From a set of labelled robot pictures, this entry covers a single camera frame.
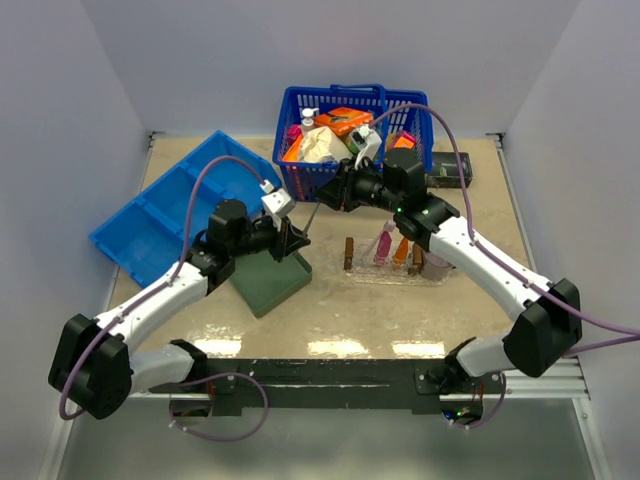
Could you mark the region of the grey toothbrush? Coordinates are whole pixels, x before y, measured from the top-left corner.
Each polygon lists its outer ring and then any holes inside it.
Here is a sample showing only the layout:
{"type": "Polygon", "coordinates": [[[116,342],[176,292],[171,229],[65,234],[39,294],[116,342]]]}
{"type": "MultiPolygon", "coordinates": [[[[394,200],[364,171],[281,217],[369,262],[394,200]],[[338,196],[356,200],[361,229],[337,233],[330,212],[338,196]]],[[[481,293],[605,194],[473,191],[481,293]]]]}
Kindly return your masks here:
{"type": "Polygon", "coordinates": [[[320,203],[316,203],[315,204],[315,206],[314,206],[314,208],[312,210],[312,213],[309,216],[309,219],[308,219],[308,221],[307,221],[307,223],[306,223],[306,225],[305,225],[305,227],[303,229],[303,233],[305,234],[305,236],[308,235],[309,230],[310,230],[310,228],[312,226],[313,220],[314,220],[314,218],[315,218],[320,206],[321,206],[320,203]]]}

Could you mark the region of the clear glass tray wooden handles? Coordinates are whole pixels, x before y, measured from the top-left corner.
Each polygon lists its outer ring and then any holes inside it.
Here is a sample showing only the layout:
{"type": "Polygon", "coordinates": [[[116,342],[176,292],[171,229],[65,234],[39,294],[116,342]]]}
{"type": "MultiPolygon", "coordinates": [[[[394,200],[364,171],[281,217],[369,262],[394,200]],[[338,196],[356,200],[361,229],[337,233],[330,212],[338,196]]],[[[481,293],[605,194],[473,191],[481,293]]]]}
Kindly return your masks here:
{"type": "Polygon", "coordinates": [[[452,276],[443,282],[434,282],[425,279],[421,275],[423,266],[422,250],[409,243],[409,254],[405,265],[399,269],[394,269],[391,265],[392,256],[400,243],[400,240],[393,237],[389,256],[383,266],[373,264],[373,256],[376,247],[370,255],[363,256],[363,253],[372,239],[355,238],[353,240],[353,253],[351,257],[351,267],[345,270],[348,278],[357,283],[371,285],[394,285],[394,286],[427,286],[438,287],[445,284],[452,276]]]}

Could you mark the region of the pink toothpaste tube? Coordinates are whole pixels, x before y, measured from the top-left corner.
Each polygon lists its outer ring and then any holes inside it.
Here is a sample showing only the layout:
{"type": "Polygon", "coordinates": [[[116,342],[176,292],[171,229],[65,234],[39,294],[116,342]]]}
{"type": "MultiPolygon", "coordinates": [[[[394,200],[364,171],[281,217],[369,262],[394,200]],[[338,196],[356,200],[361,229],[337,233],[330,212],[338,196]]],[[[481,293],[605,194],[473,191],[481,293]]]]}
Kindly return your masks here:
{"type": "Polygon", "coordinates": [[[391,246],[392,246],[392,232],[393,227],[385,227],[381,232],[376,250],[373,256],[373,264],[376,266],[383,266],[389,256],[391,246]]]}

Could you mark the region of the orange toothpaste tube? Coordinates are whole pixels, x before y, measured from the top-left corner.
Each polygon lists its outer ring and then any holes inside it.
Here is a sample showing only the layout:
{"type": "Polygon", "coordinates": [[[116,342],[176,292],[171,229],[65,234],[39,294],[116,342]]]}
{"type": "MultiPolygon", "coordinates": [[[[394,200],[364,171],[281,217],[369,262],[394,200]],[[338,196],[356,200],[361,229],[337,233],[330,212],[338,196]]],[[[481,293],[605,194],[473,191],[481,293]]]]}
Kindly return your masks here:
{"type": "Polygon", "coordinates": [[[391,259],[392,267],[394,269],[399,269],[403,267],[407,260],[408,254],[409,254],[409,240],[403,237],[392,256],[392,259],[391,259]]]}

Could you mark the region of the purple translucent cup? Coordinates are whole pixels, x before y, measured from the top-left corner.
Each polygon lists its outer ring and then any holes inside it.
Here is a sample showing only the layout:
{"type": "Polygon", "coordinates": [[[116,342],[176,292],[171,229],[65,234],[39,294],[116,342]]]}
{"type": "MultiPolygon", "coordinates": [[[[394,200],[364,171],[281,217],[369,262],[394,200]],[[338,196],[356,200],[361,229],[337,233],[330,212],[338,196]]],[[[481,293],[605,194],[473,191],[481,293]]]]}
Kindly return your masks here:
{"type": "Polygon", "coordinates": [[[455,269],[455,267],[443,258],[432,252],[422,251],[423,266],[421,275],[430,281],[443,282],[455,269]]]}

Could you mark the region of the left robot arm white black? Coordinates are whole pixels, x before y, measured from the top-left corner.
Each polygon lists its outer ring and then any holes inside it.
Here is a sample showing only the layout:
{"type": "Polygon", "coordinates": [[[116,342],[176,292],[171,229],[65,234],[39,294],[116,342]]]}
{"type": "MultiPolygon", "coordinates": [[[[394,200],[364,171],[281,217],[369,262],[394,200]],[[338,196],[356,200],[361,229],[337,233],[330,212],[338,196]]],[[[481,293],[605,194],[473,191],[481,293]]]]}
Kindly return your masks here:
{"type": "Polygon", "coordinates": [[[61,394],[61,418],[74,417],[68,402],[104,419],[133,393],[165,384],[196,392],[205,385],[206,356],[190,344],[176,340],[147,353],[138,348],[169,319],[222,285],[234,273],[237,258],[268,252],[281,261],[309,245],[307,233],[288,217],[293,200],[276,192],[263,196],[262,205],[261,216],[252,220],[243,202],[223,201],[207,228],[158,280],[95,318],[77,314],[66,322],[48,376],[61,394]]]}

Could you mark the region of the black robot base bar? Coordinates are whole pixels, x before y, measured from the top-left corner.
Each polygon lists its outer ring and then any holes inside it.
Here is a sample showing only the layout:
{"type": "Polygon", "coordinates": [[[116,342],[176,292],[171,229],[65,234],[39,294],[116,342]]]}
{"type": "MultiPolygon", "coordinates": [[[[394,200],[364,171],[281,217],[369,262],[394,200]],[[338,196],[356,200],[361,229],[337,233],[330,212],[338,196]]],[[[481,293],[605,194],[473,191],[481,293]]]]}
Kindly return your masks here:
{"type": "Polygon", "coordinates": [[[484,394],[501,391],[496,373],[479,380],[453,383],[444,380],[441,359],[213,359],[196,368],[189,381],[220,374],[205,385],[164,384],[154,394],[198,395],[212,400],[214,414],[238,415],[244,408],[259,408],[263,399],[239,373],[254,378],[265,390],[272,409],[376,409],[439,414],[456,395],[470,397],[482,385],[484,394]]]}

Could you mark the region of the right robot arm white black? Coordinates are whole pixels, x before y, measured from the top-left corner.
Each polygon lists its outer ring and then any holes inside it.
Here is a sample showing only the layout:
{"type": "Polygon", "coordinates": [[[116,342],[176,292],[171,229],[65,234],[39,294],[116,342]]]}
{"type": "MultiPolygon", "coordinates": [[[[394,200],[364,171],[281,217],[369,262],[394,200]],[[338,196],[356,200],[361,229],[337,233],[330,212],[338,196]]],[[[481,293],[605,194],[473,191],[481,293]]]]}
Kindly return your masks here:
{"type": "Polygon", "coordinates": [[[392,213],[404,237],[469,277],[512,320],[509,332],[472,338],[447,355],[452,390],[469,392],[481,376],[497,371],[537,378],[581,339],[578,288],[529,270],[477,234],[469,219],[429,192],[422,163],[410,150],[390,150],[382,168],[344,160],[314,196],[335,211],[370,206],[392,213]]]}

